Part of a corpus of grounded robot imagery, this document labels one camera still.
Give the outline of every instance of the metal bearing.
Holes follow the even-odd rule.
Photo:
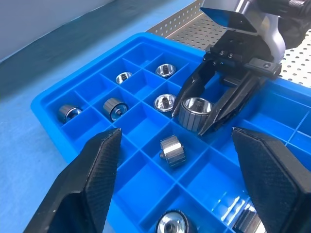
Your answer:
[[[163,78],[168,78],[169,76],[172,76],[176,71],[176,67],[171,65],[171,64],[163,64],[160,65],[156,69],[156,74],[163,77]]]
[[[182,102],[178,121],[187,130],[199,131],[212,109],[212,104],[202,98],[189,98]]]
[[[171,94],[164,94],[158,96],[154,101],[154,107],[159,112],[166,113],[173,109],[176,96]]]
[[[132,73],[131,72],[124,72],[124,73],[121,73],[119,74],[117,77],[116,77],[116,83],[117,84],[121,84],[122,82],[124,82],[125,80],[127,80],[129,77],[132,76]]]
[[[183,165],[186,161],[184,147],[179,142],[178,138],[173,135],[160,141],[162,152],[161,159],[165,159],[171,168]]]
[[[192,221],[180,210],[169,210],[158,220],[155,233],[197,233]]]
[[[65,124],[81,112],[82,110],[77,106],[71,104],[64,104],[59,108],[57,118],[60,122]]]
[[[116,121],[127,112],[128,106],[126,103],[116,98],[110,98],[104,103],[103,109],[104,113],[110,120]]]

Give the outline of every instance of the metal pegboard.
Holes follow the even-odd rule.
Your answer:
[[[215,44],[226,28],[216,24],[200,10],[202,2],[195,1],[148,32],[202,50],[209,44]],[[311,88],[311,30],[299,47],[286,50],[281,64],[280,78]]]

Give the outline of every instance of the blue plastic tray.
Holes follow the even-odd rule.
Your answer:
[[[305,87],[282,79],[269,82],[235,119],[205,137],[190,133],[176,119],[153,108],[158,95],[177,95],[203,55],[203,51],[140,33],[32,103],[33,112],[68,163],[96,133],[122,128],[121,165],[108,214],[118,233],[153,232],[157,219],[168,209],[185,212],[200,233],[233,232],[234,221],[250,204],[230,136],[233,126],[280,139],[311,170],[311,91]],[[155,74],[163,63],[177,67],[168,80]],[[115,77],[124,71],[134,75],[117,85]],[[216,102],[225,91],[215,76],[203,98]],[[102,109],[111,97],[130,107],[114,123]],[[81,106],[83,112],[63,125],[56,115],[65,103]],[[159,157],[160,140],[172,134],[184,145],[187,156],[187,163],[178,169],[170,169]]]

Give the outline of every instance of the blue table surface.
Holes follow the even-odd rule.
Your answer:
[[[67,165],[30,109],[34,97],[193,1],[130,2],[136,7],[121,11],[116,0],[88,13],[0,64],[0,232],[22,232]]]

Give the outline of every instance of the white wall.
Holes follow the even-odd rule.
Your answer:
[[[112,0],[0,0],[0,61]]]

